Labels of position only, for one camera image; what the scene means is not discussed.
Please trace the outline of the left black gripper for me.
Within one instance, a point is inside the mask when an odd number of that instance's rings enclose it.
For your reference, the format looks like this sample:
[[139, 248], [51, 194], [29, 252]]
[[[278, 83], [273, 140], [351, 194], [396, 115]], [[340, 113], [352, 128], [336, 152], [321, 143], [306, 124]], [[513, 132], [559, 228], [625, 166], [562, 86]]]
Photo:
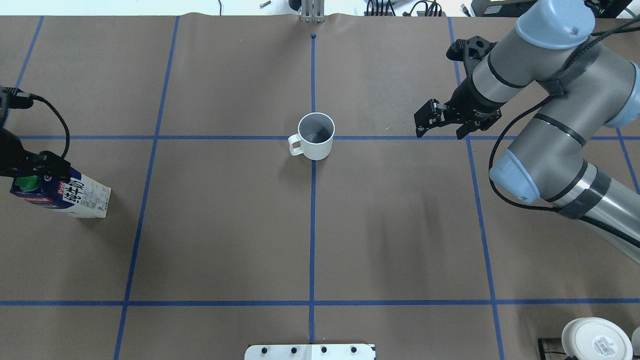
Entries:
[[71, 163], [54, 152], [33, 153], [25, 150], [22, 141], [5, 128], [0, 129], [0, 176], [48, 176], [62, 182], [71, 178]]

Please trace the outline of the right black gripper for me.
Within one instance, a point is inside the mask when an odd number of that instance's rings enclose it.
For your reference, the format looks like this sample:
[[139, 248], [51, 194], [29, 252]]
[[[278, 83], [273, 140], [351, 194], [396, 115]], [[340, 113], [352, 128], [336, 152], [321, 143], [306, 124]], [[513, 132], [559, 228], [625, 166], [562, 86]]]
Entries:
[[489, 130], [502, 117], [502, 107], [502, 102], [483, 96], [473, 82], [462, 82], [445, 104], [430, 99], [414, 114], [414, 131], [421, 139], [427, 131], [444, 127], [450, 121], [460, 124], [455, 136], [461, 141], [476, 130]]

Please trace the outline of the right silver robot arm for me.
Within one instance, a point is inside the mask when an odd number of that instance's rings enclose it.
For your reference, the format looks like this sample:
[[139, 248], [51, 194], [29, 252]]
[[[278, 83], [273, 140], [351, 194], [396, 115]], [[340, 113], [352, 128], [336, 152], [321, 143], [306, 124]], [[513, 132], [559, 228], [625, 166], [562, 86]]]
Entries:
[[504, 189], [518, 208], [583, 221], [627, 258], [639, 262], [639, 195], [580, 156], [605, 126], [639, 116], [639, 66], [602, 41], [635, 30], [638, 19], [594, 32], [594, 1], [538, 0], [498, 42], [457, 39], [446, 57], [461, 62], [465, 79], [449, 101], [428, 100], [414, 114], [416, 136], [458, 125], [458, 139], [490, 129], [501, 108], [530, 84], [546, 98], [523, 112], [529, 123], [502, 155], [489, 158], [494, 193]]

